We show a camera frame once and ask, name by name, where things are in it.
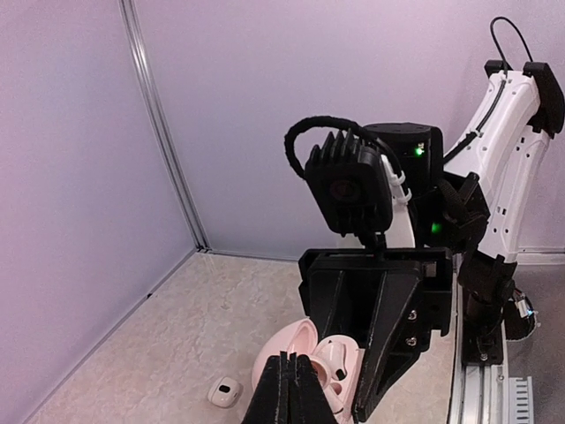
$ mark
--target white wall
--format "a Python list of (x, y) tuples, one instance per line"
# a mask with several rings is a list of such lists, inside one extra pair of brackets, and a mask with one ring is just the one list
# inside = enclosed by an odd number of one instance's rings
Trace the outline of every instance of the white wall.
[(116, 1), (2, 2), (0, 423), (193, 247)]
[[(453, 144), (486, 89), (485, 61), (498, 57), (488, 28), (497, 14), (516, 21), (565, 86), (561, 0), (136, 3), (185, 173), (221, 250), (299, 256), (333, 244), (283, 154), (302, 117), (415, 121)], [(519, 39), (505, 24), (500, 34), (521, 66)], [(298, 140), (303, 158), (315, 141), (323, 135)], [(565, 246), (564, 159), (561, 135), (534, 186), (524, 246)]]

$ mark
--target green led light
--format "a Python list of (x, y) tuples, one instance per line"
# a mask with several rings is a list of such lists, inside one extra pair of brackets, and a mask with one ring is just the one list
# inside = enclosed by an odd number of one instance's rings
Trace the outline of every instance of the green led light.
[(438, 234), (441, 232), (441, 224), (440, 223), (433, 223), (432, 224), (432, 234)]

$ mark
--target floor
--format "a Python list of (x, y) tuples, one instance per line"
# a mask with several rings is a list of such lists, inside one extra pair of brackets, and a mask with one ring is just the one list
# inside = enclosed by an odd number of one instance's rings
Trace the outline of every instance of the floor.
[[(299, 281), (295, 263), (195, 254), (29, 422), (238, 424), (261, 346), (304, 317)], [(446, 422), (454, 342), (453, 333), (434, 334), (430, 351), (369, 422)], [(209, 386), (224, 375), (245, 386), (227, 410), (206, 401)]]
[(565, 416), (565, 267), (519, 267), (516, 286), (539, 311), (541, 327), (523, 342), (508, 344), (510, 376), (533, 377), (534, 414), (541, 424)]

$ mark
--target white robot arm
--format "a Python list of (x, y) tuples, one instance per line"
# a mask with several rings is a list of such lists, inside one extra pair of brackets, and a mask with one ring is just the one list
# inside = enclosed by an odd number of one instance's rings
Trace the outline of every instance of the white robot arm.
[(550, 141), (545, 130), (534, 132), (528, 125), (540, 107), (534, 78), (518, 71), (508, 72), (508, 77), (503, 71), (491, 75), (485, 98), (462, 139), (475, 131), (503, 81), (506, 86), (483, 130), (445, 170), (461, 177), (469, 172), (479, 176), (491, 217), (478, 248), (492, 258), (502, 255), (506, 262), (514, 262), (531, 183)]

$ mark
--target cable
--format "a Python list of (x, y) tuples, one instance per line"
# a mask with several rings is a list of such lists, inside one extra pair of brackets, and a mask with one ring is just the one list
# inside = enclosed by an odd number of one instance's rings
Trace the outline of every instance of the cable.
[[(284, 136), (284, 153), (286, 154), (290, 167), (302, 179), (305, 178), (304, 168), (302, 167), (300, 161), (296, 156), (294, 143), (298, 135), (306, 133), (308, 130), (311, 130), (313, 128), (335, 128), (336, 130), (340, 131), (351, 130), (351, 133), (353, 135), (359, 137), (364, 142), (373, 144), (375, 147), (381, 150), (387, 156), (393, 171), (399, 178), (403, 175), (400, 161), (398, 160), (398, 157), (396, 157), (395, 152), (387, 143), (380, 140), (378, 137), (375, 137), (371, 132), (369, 132), (367, 129), (365, 129), (355, 121), (351, 121), (342, 117), (323, 116), (305, 117), (304, 119), (295, 123)], [(402, 184), (402, 188), (404, 190), (404, 193), (408, 194), (409, 190), (405, 182)]]
[(524, 36), (520, 32), (520, 30), (518, 29), (516, 24), (505, 16), (497, 16), (496, 18), (494, 18), (491, 21), (491, 36), (493, 37), (493, 41), (494, 41), (494, 45), (496, 46), (496, 49), (498, 50), (499, 54), (501, 55), (502, 65), (504, 66), (504, 76), (508, 77), (508, 75), (509, 75), (509, 62), (506, 60), (506, 56), (504, 56), (504, 52), (502, 51), (501, 45), (498, 43), (498, 39), (496, 38), (496, 34), (494, 33), (494, 24), (496, 22), (498, 22), (499, 20), (503, 20), (505, 22), (508, 22), (514, 28), (514, 30), (517, 32), (518, 36), (520, 37), (520, 40), (522, 40), (522, 44), (524, 45), (524, 47), (526, 49), (526, 53), (528, 54), (528, 58), (530, 59), (530, 62), (533, 62), (533, 58), (531, 57), (531, 52), (530, 52), (530, 48), (528, 47), (528, 43), (524, 39)]
[(502, 51), (502, 47), (501, 47), (500, 43), (498, 42), (498, 38), (496, 38), (496, 34), (494, 33), (494, 24), (496, 22), (498, 22), (499, 20), (504, 20), (505, 22), (508, 22), (516, 30), (516, 32), (518, 33), (518, 36), (520, 37), (520, 40), (522, 40), (522, 44), (524, 45), (524, 47), (526, 49), (526, 53), (528, 54), (528, 58), (530, 59), (530, 62), (533, 62), (533, 58), (531, 57), (530, 48), (528, 47), (528, 44), (527, 44), (526, 40), (524, 39), (524, 36), (520, 32), (520, 30), (518, 29), (516, 24), (514, 22), (512, 22), (510, 19), (506, 18), (505, 16), (497, 16), (496, 18), (494, 18), (491, 21), (491, 26), (490, 26), (491, 27), (491, 36), (493, 37), (493, 42), (494, 42), (494, 45), (496, 46), (496, 49), (498, 50), (499, 54), (501, 55), (502, 66), (503, 66), (503, 70), (504, 70), (504, 79), (501, 81), (501, 85), (499, 86), (498, 92), (496, 93), (496, 96), (494, 97), (493, 104), (491, 104), (491, 107), (488, 109), (485, 116), (478, 123), (477, 127), (475, 128), (475, 131), (467, 133), (465, 135), (465, 138), (444, 156), (444, 158), (443, 158), (443, 164), (444, 165), (449, 163), (454, 157), (459, 155), (459, 153), (461, 153), (467, 146), (469, 146), (473, 142), (473, 140), (475, 140), (480, 135), (480, 131), (483, 129), (483, 127), (485, 126), (488, 119), (493, 115), (494, 109), (496, 108), (499, 100), (502, 97), (502, 92), (504, 91), (504, 87), (506, 86), (506, 83), (507, 83), (507, 80), (508, 80), (509, 62), (508, 62), (508, 60), (506, 60), (506, 56), (504, 55), (504, 52)]

